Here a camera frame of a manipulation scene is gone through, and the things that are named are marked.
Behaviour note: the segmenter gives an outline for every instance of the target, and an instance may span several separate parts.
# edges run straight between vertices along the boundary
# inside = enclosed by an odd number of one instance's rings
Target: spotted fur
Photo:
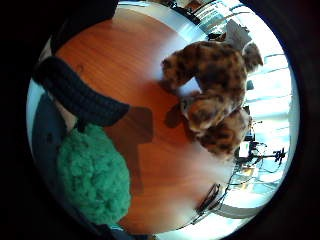
[[[243,103],[248,72],[262,59],[254,43],[243,52],[217,41],[200,41],[176,51],[162,61],[163,80],[176,90],[195,77],[202,93],[192,96],[184,115],[197,135],[216,126]]]
[[[217,126],[198,137],[200,144],[221,160],[230,160],[251,127],[252,118],[243,108],[233,111]]]

